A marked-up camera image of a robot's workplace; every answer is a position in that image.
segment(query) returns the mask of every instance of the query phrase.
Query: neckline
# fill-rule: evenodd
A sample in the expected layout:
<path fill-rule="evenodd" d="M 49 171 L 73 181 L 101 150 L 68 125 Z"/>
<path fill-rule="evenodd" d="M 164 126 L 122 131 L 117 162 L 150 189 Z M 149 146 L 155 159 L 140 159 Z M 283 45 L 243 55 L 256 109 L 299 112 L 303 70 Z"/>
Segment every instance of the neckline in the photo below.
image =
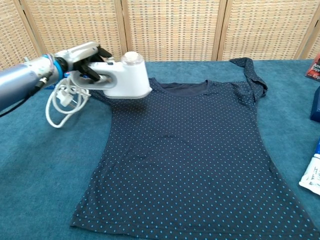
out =
<path fill-rule="evenodd" d="M 152 77 L 152 78 L 151 78 L 151 81 L 152 81 L 152 83 L 154 83 L 154 84 L 157 86 L 157 88 L 158 88 L 160 91 L 165 92 L 165 93 L 167 93 L 167 94 L 169 94 L 169 95 L 171 95 L 171 96 L 181 97 L 181 98 L 196 97 L 196 96 L 202 95 L 202 94 L 208 92 L 208 90 L 210 89 L 210 86 L 211 86 L 211 84 L 212 84 L 212 81 L 211 81 L 211 80 L 208 80 L 208 79 L 207 79 L 207 80 L 204 80 L 204 81 L 202 81 L 202 82 L 197 82 L 197 83 L 169 82 L 168 84 L 190 85 L 190 86 L 194 86 L 194 85 L 200 86 L 200 85 L 202 85 L 202 84 L 206 84 L 205 89 L 203 89 L 203 90 L 201 90 L 201 91 L 199 91 L 199 92 L 195 92 L 194 94 L 188 94 L 188 95 L 183 94 L 183 95 L 181 95 L 181 94 L 174 93 L 174 92 L 170 92 L 170 91 L 166 90 L 164 87 L 161 86 L 161 84 L 156 80 L 155 77 Z"/>

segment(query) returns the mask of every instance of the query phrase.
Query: metal robot arm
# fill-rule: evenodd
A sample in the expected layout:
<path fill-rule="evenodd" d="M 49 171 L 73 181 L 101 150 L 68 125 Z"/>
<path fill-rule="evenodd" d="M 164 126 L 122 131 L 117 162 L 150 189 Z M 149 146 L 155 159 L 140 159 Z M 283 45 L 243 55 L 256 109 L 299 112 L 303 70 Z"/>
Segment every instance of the metal robot arm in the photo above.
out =
<path fill-rule="evenodd" d="M 81 89 L 81 92 L 102 90 L 109 98 L 135 99 L 143 98 L 152 91 L 141 55 L 127 52 L 120 62 L 111 59 L 109 52 L 97 42 L 91 41 L 5 69 L 0 72 L 0 112 L 20 102 L 9 111 L 0 113 L 0 117 L 16 109 L 42 88 L 64 79 L 66 72 L 70 72 L 68 84 Z M 62 98 L 67 96 L 66 100 L 72 99 L 66 87 L 57 89 L 54 94 Z M 57 109 L 56 95 L 52 98 Z"/>

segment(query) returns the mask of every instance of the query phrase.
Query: navy polka dot t-shirt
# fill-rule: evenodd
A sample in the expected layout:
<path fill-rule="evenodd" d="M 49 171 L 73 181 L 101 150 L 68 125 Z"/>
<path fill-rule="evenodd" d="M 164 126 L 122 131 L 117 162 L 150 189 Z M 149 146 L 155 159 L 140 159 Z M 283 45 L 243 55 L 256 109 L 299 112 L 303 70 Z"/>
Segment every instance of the navy polka dot t-shirt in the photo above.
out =
<path fill-rule="evenodd" d="M 257 126 L 267 86 L 161 84 L 112 107 L 110 136 L 71 226 L 155 240 L 317 240 L 319 232 L 270 159 Z"/>

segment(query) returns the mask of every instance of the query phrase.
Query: red book cover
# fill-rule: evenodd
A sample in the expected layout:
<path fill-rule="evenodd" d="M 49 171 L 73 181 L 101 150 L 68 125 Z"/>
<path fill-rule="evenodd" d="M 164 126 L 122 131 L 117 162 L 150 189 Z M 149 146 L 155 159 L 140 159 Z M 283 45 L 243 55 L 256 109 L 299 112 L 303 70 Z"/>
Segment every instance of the red book cover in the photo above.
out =
<path fill-rule="evenodd" d="M 305 76 L 320 81 L 320 53 L 316 55 Z"/>

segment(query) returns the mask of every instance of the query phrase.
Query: woven folding screen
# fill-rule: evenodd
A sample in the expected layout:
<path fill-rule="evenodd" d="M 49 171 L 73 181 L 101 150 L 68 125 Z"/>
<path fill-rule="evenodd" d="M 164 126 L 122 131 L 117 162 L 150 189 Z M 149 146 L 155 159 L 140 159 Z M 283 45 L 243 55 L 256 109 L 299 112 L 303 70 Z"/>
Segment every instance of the woven folding screen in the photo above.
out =
<path fill-rule="evenodd" d="M 35 40 L 18 0 L 0 1 L 0 70 L 38 56 Z"/>
<path fill-rule="evenodd" d="M 293 59 L 319 0 L 229 0 L 218 60 Z"/>
<path fill-rule="evenodd" d="M 314 59 L 318 53 L 320 53 L 320 35 L 316 38 L 307 58 Z"/>
<path fill-rule="evenodd" d="M 126 51 L 120 0 L 21 0 L 42 51 L 95 41 L 116 58 Z"/>
<path fill-rule="evenodd" d="M 219 0 L 122 0 L 122 5 L 128 49 L 147 61 L 212 59 L 220 34 Z"/>

